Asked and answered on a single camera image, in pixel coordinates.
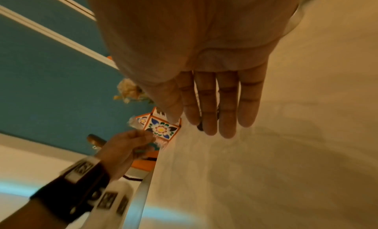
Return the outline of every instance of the hand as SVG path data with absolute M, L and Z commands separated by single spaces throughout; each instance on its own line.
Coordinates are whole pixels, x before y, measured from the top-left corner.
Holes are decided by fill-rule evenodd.
M 88 0 L 120 71 L 177 121 L 250 127 L 267 62 L 299 0 Z M 202 118 L 194 91 L 196 82 Z M 241 94 L 238 104 L 239 85 Z
M 101 160 L 112 180 L 121 178 L 136 159 L 155 150 L 149 143 L 155 141 L 152 133 L 133 130 L 113 136 L 95 155 Z

